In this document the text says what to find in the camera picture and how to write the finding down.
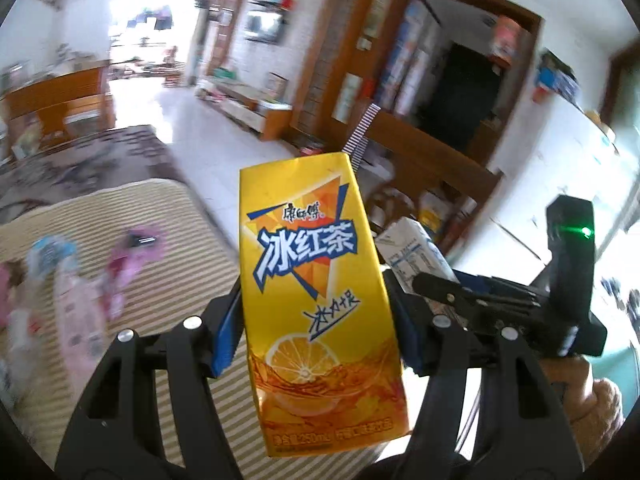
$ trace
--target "yellow juice box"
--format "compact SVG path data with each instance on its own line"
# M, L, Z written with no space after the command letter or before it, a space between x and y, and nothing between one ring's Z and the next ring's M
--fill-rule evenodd
M405 435L398 343L347 155L240 171L240 267L268 455Z

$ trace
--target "striped tablecloth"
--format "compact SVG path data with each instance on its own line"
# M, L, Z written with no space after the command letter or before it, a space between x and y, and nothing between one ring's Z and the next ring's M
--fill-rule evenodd
M165 232L166 254L161 262L146 266L125 291L124 315L108 326L108 337L124 328L141 335L165 332L185 317L201 313L211 298L228 293L238 276L224 242L213 234L181 184L147 180L36 209L0 226L0 258L21 258L39 238L62 234L78 244L82 275L94 278L126 229L146 224L158 225ZM53 466L73 403L56 338L52 279L47 280L38 307L44 321L42 373L34 392L24 401L21 415L34 428L36 450ZM167 459L181 465L165 372L158 372L156 383ZM373 462L382 449L378 446L304 458L267 457L244 339L231 367L210 386L226 437L247 480L348 480Z

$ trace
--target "silver screw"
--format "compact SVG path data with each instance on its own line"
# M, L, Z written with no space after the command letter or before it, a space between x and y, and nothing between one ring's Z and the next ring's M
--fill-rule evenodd
M438 328L449 328L451 326L451 320L443 314L433 316L433 325Z
M121 343L127 343L133 339L133 330L126 328L121 332L118 332L118 341Z
M507 339L508 341L516 341L518 338L518 331L514 329L513 326L506 326L502 329L502 337Z
M200 316L191 316L182 322L182 325L188 330L196 330L201 324Z

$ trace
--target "wall-mounted television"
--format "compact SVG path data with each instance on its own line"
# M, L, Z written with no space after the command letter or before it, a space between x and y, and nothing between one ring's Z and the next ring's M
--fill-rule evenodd
M273 2L252 1L258 8L250 10L244 28L249 41L278 43L287 25L287 10Z

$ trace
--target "white tile floor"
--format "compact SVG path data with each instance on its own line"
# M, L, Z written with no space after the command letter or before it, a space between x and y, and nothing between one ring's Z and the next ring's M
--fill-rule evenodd
M283 141L260 142L233 121L201 102L193 88L164 88L161 78L111 81L116 127L151 124L172 150L193 189L238 250L239 171L291 158Z

